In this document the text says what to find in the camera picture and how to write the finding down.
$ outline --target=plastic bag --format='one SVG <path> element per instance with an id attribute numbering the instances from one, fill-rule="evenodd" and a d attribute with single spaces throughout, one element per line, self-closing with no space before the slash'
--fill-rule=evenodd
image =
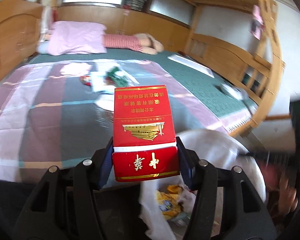
<path id="1" fill-rule="evenodd" d="M 139 82 L 127 71 L 125 71 L 120 62 L 112 59 L 96 59 L 98 71 L 90 72 L 91 86 L 93 92 L 100 93 L 100 96 L 95 101 L 97 106 L 96 111 L 98 121 L 103 127 L 109 128 L 112 126 L 114 118 L 114 89 L 115 85 L 109 84 L 106 77 L 110 72 L 116 70 L 111 76 L 119 75 L 117 78 L 125 77 L 127 87 L 134 87 L 140 85 Z"/>
<path id="2" fill-rule="evenodd" d="M 247 152 L 247 149 L 234 138 L 218 131 L 197 129 L 177 134 L 187 149 L 194 150 L 199 159 L 205 159 L 217 168 L 226 170 L 233 166 L 240 166 L 254 185 L 260 198 L 266 200 L 266 186 L 261 171 L 253 158 L 236 158 L 238 152 Z M 183 183 L 181 176 L 155 179 L 141 182 L 140 218 L 146 223 L 149 230 L 146 235 L 152 240 L 179 240 L 183 238 L 186 227 L 178 227 L 168 223 L 156 199 L 156 191 L 168 185 Z M 218 188 L 215 224 L 212 234 L 218 234 L 216 227 L 220 227 L 222 217 L 223 191 Z"/>

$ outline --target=green mat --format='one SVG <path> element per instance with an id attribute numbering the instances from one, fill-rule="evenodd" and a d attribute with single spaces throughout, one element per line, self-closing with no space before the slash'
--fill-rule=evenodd
<path id="1" fill-rule="evenodd" d="M 97 58 L 151 60 L 157 62 L 162 68 L 169 72 L 178 82 L 204 103 L 217 117 L 222 117 L 246 108 L 241 101 L 229 98 L 219 90 L 218 87 L 224 82 L 222 77 L 215 74 L 215 78 L 211 78 L 197 70 L 167 58 L 173 54 L 175 53 L 164 51 L 157 55 L 148 55 L 129 49 L 107 49 L 107 53 L 103 54 L 64 54 L 60 56 L 38 55 L 29 63 L 58 62 L 62 60 L 93 60 Z M 254 102 L 250 100 L 248 104 L 253 105 Z"/>

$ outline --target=red cigarette pack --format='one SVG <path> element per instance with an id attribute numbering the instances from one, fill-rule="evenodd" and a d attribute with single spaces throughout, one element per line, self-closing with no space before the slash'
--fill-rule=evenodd
<path id="1" fill-rule="evenodd" d="M 117 181 L 178 175 L 178 151 L 164 85 L 116 88 L 114 153 Z"/>

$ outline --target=white plastic bag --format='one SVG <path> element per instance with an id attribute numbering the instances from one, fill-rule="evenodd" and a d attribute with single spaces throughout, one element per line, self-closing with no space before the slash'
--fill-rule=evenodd
<path id="1" fill-rule="evenodd" d="M 187 149 L 194 150 L 199 159 L 205 159 L 217 168 L 226 170 L 233 166 L 240 166 L 256 188 L 260 198 L 266 200 L 266 186 L 259 167 L 253 158 L 236 158 L 238 152 L 247 152 L 247 149 L 234 138 L 218 131 L 198 129 L 178 134 Z M 156 199 L 156 191 L 166 191 L 168 185 L 183 183 L 181 176 L 155 179 L 141 182 L 140 218 L 146 223 L 149 230 L 146 235 L 152 240 L 181 240 L 186 227 L 169 224 Z M 215 224 L 221 223 L 223 191 L 218 188 Z"/>

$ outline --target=bedsheet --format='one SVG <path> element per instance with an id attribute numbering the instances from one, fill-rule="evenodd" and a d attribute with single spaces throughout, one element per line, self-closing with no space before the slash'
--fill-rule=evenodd
<path id="1" fill-rule="evenodd" d="M 0 179 L 37 182 L 50 166 L 73 167 L 106 146 L 113 127 L 94 104 L 100 94 L 79 77 L 60 73 L 71 62 L 25 65 L 0 85 Z M 118 63 L 140 85 L 165 84 L 176 133 L 196 128 L 227 133 L 218 117 L 155 62 L 75 62 L 90 64 L 92 71 Z"/>
<path id="2" fill-rule="evenodd" d="M 93 60 L 98 58 L 150 60 L 158 63 L 220 118 L 228 133 L 251 119 L 251 114 L 244 103 L 230 98 L 220 91 L 220 84 L 225 82 L 221 76 L 215 73 L 215 78 L 211 78 L 197 70 L 168 59 L 168 56 L 173 54 L 175 53 L 163 51 L 157 55 L 148 55 L 129 49 L 107 49 L 106 54 L 38 55 L 31 63 L 57 62 L 60 60 Z M 257 108 L 257 105 L 251 99 L 246 104 L 249 105 L 252 112 Z"/>

